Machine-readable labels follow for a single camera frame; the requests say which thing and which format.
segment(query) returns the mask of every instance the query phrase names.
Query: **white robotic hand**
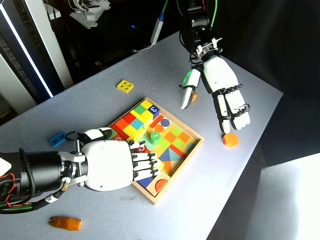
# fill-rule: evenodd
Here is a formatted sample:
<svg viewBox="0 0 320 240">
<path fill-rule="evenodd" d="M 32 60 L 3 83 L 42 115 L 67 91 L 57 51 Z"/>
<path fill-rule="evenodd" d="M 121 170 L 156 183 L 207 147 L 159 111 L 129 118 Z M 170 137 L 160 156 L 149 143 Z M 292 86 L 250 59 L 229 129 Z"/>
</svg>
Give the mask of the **white robotic hand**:
<svg viewBox="0 0 320 240">
<path fill-rule="evenodd" d="M 219 40 L 213 38 L 212 43 L 197 47 L 196 53 L 201 57 L 203 66 L 193 66 L 183 80 L 180 86 L 183 88 L 180 108 L 185 109 L 190 105 L 201 76 L 207 92 L 212 94 L 220 128 L 227 134 L 230 132 L 230 121 L 236 130 L 250 124 L 250 106 L 245 103 L 239 90 L 242 85 L 239 84 L 236 74 L 220 57 L 221 49 L 217 47 Z"/>
<path fill-rule="evenodd" d="M 109 127 L 90 129 L 76 133 L 83 147 L 75 155 L 84 155 L 87 173 L 84 184 L 96 191 L 112 191 L 129 186 L 133 181 L 156 176 L 160 173 L 160 162 L 153 152 L 134 150 L 144 146 L 144 141 L 134 142 L 107 140 L 112 134 Z M 71 160 L 70 153 L 59 153 L 64 160 Z"/>
</svg>

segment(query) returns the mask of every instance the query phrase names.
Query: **table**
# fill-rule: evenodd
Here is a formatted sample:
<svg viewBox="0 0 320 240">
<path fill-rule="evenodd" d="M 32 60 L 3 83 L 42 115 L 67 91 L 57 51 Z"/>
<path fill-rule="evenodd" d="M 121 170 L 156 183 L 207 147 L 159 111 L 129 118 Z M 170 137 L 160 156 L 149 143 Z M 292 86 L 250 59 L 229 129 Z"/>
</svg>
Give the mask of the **table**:
<svg viewBox="0 0 320 240">
<path fill-rule="evenodd" d="M 37 105 L 0 127 L 0 152 L 73 151 L 67 142 L 52 148 L 47 139 L 59 131 L 79 132 L 106 126 L 144 97 L 150 97 L 205 137 L 204 144 L 172 183 L 158 204 L 151 204 L 133 186 L 110 192 L 69 187 L 54 204 L 38 211 L 2 215 L 2 239 L 205 240 L 233 191 L 282 93 L 238 65 L 230 64 L 250 104 L 251 124 L 236 134 L 235 149 L 222 143 L 214 103 L 203 84 L 198 98 L 180 110 L 180 88 L 190 70 L 189 53 L 175 33 L 149 50 L 111 66 Z M 127 79 L 126 94 L 116 89 Z M 51 227 L 53 216 L 83 220 L 82 230 Z"/>
</svg>

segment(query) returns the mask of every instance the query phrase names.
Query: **white led light strip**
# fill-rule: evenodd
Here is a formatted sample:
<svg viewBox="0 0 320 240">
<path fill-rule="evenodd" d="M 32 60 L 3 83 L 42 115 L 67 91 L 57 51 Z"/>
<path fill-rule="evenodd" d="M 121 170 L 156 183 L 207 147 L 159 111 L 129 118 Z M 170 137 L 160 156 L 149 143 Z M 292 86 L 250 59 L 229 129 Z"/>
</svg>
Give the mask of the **white led light strip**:
<svg viewBox="0 0 320 240">
<path fill-rule="evenodd" d="M 22 48 L 22 50 L 23 50 L 23 52 L 24 52 L 25 56 L 27 57 L 27 59 L 29 60 L 29 62 L 30 62 L 30 64 L 31 64 L 31 66 L 33 67 L 33 69 L 34 69 L 34 71 L 35 71 L 36 75 L 39 77 L 39 79 L 40 79 L 41 83 L 43 84 L 43 86 L 44 86 L 45 90 L 48 92 L 48 94 L 49 94 L 50 98 L 52 98 L 52 97 L 53 97 L 53 95 L 52 95 L 52 93 L 51 93 L 50 89 L 48 88 L 48 86 L 47 86 L 47 84 L 46 84 L 46 82 L 45 82 L 44 78 L 41 76 L 41 74 L 40 74 L 40 72 L 39 72 L 39 70 L 38 70 L 37 66 L 35 65 L 34 61 L 32 60 L 32 58 L 31 58 L 31 56 L 30 56 L 30 54 L 29 54 L 28 50 L 26 49 L 26 47 L 25 47 L 24 43 L 22 42 L 22 40 L 21 40 L 21 38 L 20 38 L 19 34 L 17 33 L 17 30 L 15 29 L 15 26 L 14 26 L 14 25 L 13 25 L 13 23 L 11 22 L 11 20 L 10 20 L 10 18 L 9 18 L 9 16 L 8 16 L 8 14 L 7 14 L 7 12 L 6 12 L 6 10 L 5 10 L 5 8 L 4 8 L 4 6 L 3 6 L 2 4 L 0 4 L 0 11 L 2 12 L 2 14 L 3 14 L 3 16 L 4 16 L 5 20 L 6 20 L 6 22 L 8 23 L 8 25 L 9 25 L 9 27 L 10 27 L 11 31 L 12 31 L 12 32 L 13 32 L 13 34 L 14 34 L 14 36 L 15 36 L 16 40 L 17 40 L 17 41 L 18 41 L 18 43 L 20 44 L 20 47 Z"/>
</svg>

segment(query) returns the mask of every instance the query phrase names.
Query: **red rectangle block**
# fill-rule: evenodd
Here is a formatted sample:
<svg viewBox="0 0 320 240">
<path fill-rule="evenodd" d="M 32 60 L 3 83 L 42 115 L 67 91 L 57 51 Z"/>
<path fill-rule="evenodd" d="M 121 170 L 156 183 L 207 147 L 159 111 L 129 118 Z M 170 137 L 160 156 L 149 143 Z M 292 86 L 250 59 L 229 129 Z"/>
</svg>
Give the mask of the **red rectangle block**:
<svg viewBox="0 0 320 240">
<path fill-rule="evenodd" d="M 164 119 L 164 116 L 160 115 L 158 116 L 150 125 L 150 128 L 154 128 L 162 119 Z"/>
<path fill-rule="evenodd" d="M 170 145 L 169 146 L 169 148 L 170 149 L 172 149 L 176 154 L 178 154 L 180 157 L 182 157 L 182 158 L 186 158 L 187 157 L 187 155 L 185 155 L 182 151 L 180 151 L 178 148 L 176 148 L 174 145 Z"/>
<path fill-rule="evenodd" d="M 129 138 L 129 136 L 128 136 L 127 134 L 125 134 L 125 133 L 120 129 L 120 127 L 118 127 L 117 125 L 113 124 L 110 128 L 112 128 L 113 130 L 115 130 L 115 131 L 120 135 L 120 137 L 122 137 L 123 139 Z"/>
</svg>

